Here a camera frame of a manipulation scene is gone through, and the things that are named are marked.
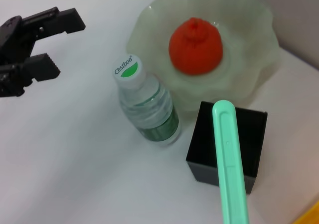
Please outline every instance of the yellow object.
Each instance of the yellow object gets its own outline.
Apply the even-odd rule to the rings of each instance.
[[[319,224],[319,201],[293,224]]]

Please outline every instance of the bottle label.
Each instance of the bottle label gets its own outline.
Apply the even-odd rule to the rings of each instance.
[[[168,119],[162,123],[160,126],[155,128],[138,128],[141,134],[150,141],[164,141],[172,137],[178,128],[178,116],[173,108]]]

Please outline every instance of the white table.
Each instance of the white table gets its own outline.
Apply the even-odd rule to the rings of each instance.
[[[0,99],[0,223],[222,224],[219,189],[185,157],[194,120],[168,148],[122,114],[110,65],[152,0],[0,0],[0,18],[77,8],[83,32],[37,42],[61,69]],[[287,224],[319,193],[319,72],[281,51],[250,109],[268,111],[251,224]]]

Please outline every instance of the plastic bottle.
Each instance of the plastic bottle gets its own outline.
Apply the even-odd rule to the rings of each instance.
[[[124,56],[116,63],[113,76],[119,86],[121,108],[138,131],[159,145],[176,141],[180,124],[169,91],[146,73],[140,58]]]

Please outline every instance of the black robotic claw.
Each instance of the black robotic claw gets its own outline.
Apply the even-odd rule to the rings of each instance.
[[[15,16],[0,27],[0,97],[21,96],[32,79],[56,78],[60,71],[48,54],[30,57],[37,40],[85,29],[75,8],[57,7],[22,19]]]

